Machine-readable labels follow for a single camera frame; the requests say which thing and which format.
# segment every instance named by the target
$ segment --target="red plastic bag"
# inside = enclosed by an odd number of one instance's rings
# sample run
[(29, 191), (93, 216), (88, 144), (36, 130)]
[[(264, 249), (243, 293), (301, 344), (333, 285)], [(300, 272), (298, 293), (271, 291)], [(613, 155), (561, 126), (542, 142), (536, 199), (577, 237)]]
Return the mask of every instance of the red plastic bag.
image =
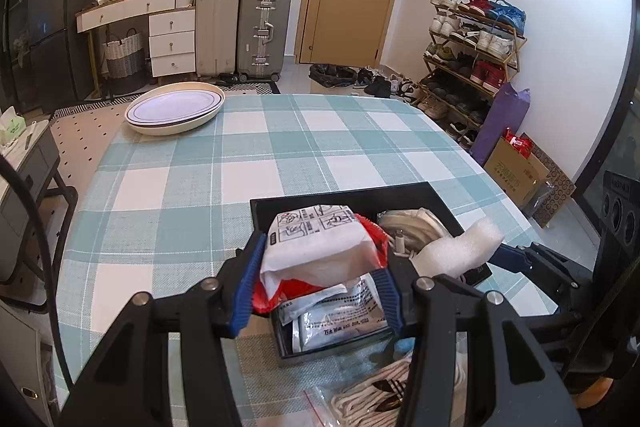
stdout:
[[(388, 237), (386, 233), (378, 225), (372, 223), (366, 217), (359, 216), (358, 214), (354, 215), (358, 218), (359, 222), (363, 225), (367, 233), (369, 233), (373, 244), (378, 250), (378, 268), (385, 268), (388, 245)], [(254, 286), (254, 311), (260, 314), (269, 313), (276, 309), (283, 302), (295, 299), (297, 297), (310, 295), (311, 293), (319, 292), (322, 289), (324, 288), (313, 286), (298, 279), (287, 279), (280, 282), (280, 286), (278, 287), (278, 290), (276, 291), (273, 298), (268, 299), (267, 292), (265, 291), (260, 278), (258, 278), (256, 279)]]
[(504, 132), (504, 139), (511, 144), (511, 146), (518, 151), (525, 158), (531, 156), (531, 150), (533, 149), (533, 142), (529, 138), (521, 138), (511, 132), (511, 129), (507, 127)]

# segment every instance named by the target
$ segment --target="metal screw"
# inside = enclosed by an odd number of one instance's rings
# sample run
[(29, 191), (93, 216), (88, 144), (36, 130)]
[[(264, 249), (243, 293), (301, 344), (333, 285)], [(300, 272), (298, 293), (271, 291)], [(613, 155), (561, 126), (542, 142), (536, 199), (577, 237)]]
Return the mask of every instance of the metal screw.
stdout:
[(415, 282), (415, 285), (421, 290), (428, 292), (429, 290), (433, 290), (436, 283), (431, 277), (420, 277), (420, 279)]
[(131, 298), (131, 302), (136, 306), (144, 306), (149, 302), (149, 294), (147, 292), (138, 292)]
[(215, 277), (207, 277), (204, 281), (200, 283), (200, 287), (207, 292), (212, 292), (213, 290), (217, 290), (218, 286), (220, 286), (220, 283), (218, 282), (218, 279), (216, 279)]
[(489, 302), (491, 302), (491, 304), (495, 304), (496, 306), (498, 304), (502, 304), (504, 302), (504, 297), (502, 296), (502, 294), (500, 292), (496, 292), (496, 291), (492, 291), (492, 292), (487, 293), (486, 299)]

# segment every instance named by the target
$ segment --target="tablecloth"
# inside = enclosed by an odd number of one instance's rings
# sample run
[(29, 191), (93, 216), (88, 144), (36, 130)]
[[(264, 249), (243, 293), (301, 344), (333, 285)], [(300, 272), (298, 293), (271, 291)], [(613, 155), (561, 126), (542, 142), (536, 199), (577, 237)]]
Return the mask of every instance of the tablecloth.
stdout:
[[(58, 306), (73, 378), (137, 291), (181, 293), (216, 274), (252, 232), (249, 200), (428, 181), (468, 228), (489, 216), (510, 245), (538, 240), (486, 172), (436, 123), (398, 100), (363, 96), (234, 96), (209, 123), (171, 137), (123, 124), (79, 204), (65, 248)], [(522, 275), (492, 267), (521, 314), (553, 303)], [(225, 359), (247, 426), (313, 425), (302, 391), (350, 381), (378, 363), (379, 344), (278, 367), (265, 319), (252, 317)], [(179, 339), (170, 338), (174, 425), (186, 425)], [(67, 392), (56, 367), (61, 402)]]

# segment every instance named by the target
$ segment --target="plate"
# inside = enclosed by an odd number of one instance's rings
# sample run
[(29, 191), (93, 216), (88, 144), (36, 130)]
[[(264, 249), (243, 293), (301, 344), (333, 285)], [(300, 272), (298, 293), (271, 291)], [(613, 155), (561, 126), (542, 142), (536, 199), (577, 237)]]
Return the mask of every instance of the plate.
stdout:
[[(140, 105), (140, 103), (145, 102), (145, 100), (150, 100), (164, 94), (188, 91), (210, 92), (216, 95), (216, 97), (220, 97), (220, 103), (214, 104), (204, 114), (186, 118), (171, 124), (136, 124), (133, 121), (129, 120), (129, 111), (137, 105)], [(195, 129), (196, 127), (211, 120), (215, 115), (217, 115), (220, 109), (222, 109), (224, 102), (225, 92), (222, 91), (222, 89), (220, 89), (218, 86), (213, 86), (212, 84), (207, 84), (205, 82), (178, 82), (176, 84), (156, 87), (156, 89), (152, 89), (151, 91), (141, 95), (139, 98), (131, 102), (131, 104), (129, 104), (129, 107), (127, 107), (127, 110), (125, 112), (125, 117), (130, 127), (140, 134), (148, 134), (151, 136), (169, 136), (171, 134), (178, 134), (191, 129)]]
[(197, 118), (221, 103), (222, 96), (210, 90), (177, 90), (136, 100), (126, 115), (132, 124), (169, 125)]

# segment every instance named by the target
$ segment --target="purple yoga mat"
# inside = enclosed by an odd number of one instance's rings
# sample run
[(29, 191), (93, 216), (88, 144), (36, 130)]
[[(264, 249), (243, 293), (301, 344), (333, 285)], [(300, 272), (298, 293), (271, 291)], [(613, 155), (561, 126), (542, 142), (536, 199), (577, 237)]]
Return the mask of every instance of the purple yoga mat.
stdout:
[(471, 157), (480, 165), (489, 159), (504, 130), (516, 133), (529, 110), (531, 95), (529, 89), (516, 92), (510, 82), (506, 82), (495, 95), (489, 115), (482, 124), (478, 137), (471, 147)]

